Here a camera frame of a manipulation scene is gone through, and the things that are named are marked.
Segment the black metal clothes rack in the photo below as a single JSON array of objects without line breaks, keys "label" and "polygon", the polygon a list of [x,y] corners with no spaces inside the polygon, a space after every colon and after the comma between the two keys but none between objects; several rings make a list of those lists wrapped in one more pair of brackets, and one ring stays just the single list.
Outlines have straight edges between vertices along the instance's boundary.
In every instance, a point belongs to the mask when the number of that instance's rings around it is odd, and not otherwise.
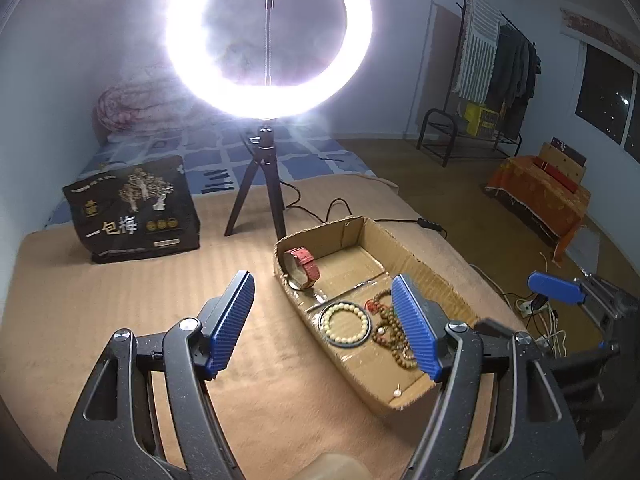
[{"label": "black metal clothes rack", "polygon": [[522,145],[518,133],[502,131],[506,104],[488,102],[503,58],[500,34],[514,27],[488,0],[460,0],[457,6],[456,12],[433,6],[416,140],[416,149],[442,166],[454,159],[505,158],[508,145],[514,154]]}]

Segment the orange cloth covered furniture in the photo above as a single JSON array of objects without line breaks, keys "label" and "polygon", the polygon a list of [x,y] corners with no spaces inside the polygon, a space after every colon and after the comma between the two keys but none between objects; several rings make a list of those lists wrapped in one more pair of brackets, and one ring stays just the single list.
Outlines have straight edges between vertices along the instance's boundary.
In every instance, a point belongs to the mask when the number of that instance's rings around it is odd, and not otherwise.
[{"label": "orange cloth covered furniture", "polygon": [[537,155],[507,158],[489,178],[485,190],[506,194],[524,207],[554,240],[552,261],[561,264],[591,200],[591,193],[582,186],[585,173],[585,157],[552,139],[542,144]]}]

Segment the thin black bangle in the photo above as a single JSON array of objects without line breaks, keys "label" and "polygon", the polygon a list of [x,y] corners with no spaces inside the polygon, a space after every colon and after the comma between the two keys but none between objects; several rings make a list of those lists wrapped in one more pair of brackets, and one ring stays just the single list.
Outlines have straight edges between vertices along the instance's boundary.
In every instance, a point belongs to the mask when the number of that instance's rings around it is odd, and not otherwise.
[{"label": "thin black bangle", "polygon": [[358,304],[337,301],[329,304],[317,316],[321,337],[331,346],[343,349],[364,344],[372,332],[370,314]]}]

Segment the green jade red-string pendant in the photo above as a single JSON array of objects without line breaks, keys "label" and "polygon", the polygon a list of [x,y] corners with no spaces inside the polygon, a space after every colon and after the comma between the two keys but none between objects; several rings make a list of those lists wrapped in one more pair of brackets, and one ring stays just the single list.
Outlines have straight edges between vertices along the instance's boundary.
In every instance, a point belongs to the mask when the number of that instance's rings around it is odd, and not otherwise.
[{"label": "green jade red-string pendant", "polygon": [[364,307],[366,308],[366,310],[368,312],[370,312],[371,314],[377,314],[378,311],[381,309],[381,304],[378,302],[378,300],[375,299],[369,299],[366,301],[366,303],[364,304]]}]

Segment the yellow box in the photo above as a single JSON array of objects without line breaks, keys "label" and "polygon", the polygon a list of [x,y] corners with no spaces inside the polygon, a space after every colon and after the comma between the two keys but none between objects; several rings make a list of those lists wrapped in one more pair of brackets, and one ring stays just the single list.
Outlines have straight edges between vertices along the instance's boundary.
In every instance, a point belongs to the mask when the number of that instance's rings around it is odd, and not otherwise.
[{"label": "yellow box", "polygon": [[500,114],[490,108],[468,101],[465,104],[463,118],[466,121],[467,134],[490,138],[497,129]]}]

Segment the black snack bag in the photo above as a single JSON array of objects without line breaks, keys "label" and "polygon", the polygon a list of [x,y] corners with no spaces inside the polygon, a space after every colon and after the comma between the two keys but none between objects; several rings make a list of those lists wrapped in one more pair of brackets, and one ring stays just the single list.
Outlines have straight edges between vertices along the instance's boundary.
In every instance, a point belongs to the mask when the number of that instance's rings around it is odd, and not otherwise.
[{"label": "black snack bag", "polygon": [[76,234],[95,263],[200,248],[201,222],[178,155],[103,171],[63,193]]}]

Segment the folded floral quilt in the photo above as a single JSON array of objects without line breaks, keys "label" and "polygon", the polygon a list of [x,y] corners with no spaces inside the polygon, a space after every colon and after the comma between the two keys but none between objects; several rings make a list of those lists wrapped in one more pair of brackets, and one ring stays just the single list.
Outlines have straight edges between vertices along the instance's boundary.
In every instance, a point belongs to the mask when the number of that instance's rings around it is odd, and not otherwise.
[{"label": "folded floral quilt", "polygon": [[191,93],[164,66],[144,68],[107,88],[96,101],[96,120],[108,133],[175,130],[194,105]]}]

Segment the white striped hanging towel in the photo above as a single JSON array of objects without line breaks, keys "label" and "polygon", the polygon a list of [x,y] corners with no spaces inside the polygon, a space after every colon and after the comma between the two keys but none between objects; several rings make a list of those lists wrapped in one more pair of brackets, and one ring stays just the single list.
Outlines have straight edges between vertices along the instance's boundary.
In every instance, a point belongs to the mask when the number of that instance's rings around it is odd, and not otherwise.
[{"label": "white striped hanging towel", "polygon": [[498,50],[501,13],[486,0],[466,0],[458,76],[454,93],[483,104]]}]

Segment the cardboard box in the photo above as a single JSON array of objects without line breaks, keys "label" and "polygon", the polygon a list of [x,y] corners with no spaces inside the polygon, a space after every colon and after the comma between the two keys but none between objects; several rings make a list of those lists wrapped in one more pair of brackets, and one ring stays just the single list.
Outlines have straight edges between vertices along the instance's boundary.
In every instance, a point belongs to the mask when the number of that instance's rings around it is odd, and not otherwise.
[{"label": "cardboard box", "polygon": [[434,384],[418,369],[390,288],[406,274],[448,318],[474,325],[469,304],[378,223],[350,217],[299,231],[277,242],[273,257],[285,295],[314,338],[378,416],[393,415]]}]

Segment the dark hanging clothes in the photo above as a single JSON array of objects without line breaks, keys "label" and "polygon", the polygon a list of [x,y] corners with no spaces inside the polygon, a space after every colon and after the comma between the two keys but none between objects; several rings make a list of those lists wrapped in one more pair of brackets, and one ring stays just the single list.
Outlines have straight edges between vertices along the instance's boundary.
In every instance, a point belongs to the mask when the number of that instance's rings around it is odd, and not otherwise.
[{"label": "dark hanging clothes", "polygon": [[514,104],[526,105],[534,97],[540,74],[535,45],[512,26],[502,25],[486,105],[495,112]]}]

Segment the red strap watch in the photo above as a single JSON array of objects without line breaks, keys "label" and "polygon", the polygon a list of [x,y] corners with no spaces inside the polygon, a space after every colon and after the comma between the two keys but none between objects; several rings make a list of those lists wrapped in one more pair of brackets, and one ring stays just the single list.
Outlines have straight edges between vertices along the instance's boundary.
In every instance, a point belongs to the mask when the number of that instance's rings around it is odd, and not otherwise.
[{"label": "red strap watch", "polygon": [[288,284],[295,290],[314,287],[320,271],[314,256],[306,247],[294,247],[282,255],[282,263],[288,276]]}]

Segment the window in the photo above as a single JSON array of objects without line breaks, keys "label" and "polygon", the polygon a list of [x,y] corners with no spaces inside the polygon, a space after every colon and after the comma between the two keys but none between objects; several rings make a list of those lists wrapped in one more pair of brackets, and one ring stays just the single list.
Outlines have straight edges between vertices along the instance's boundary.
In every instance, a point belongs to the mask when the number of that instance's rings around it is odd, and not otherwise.
[{"label": "window", "polygon": [[575,114],[639,161],[639,73],[588,46]]}]

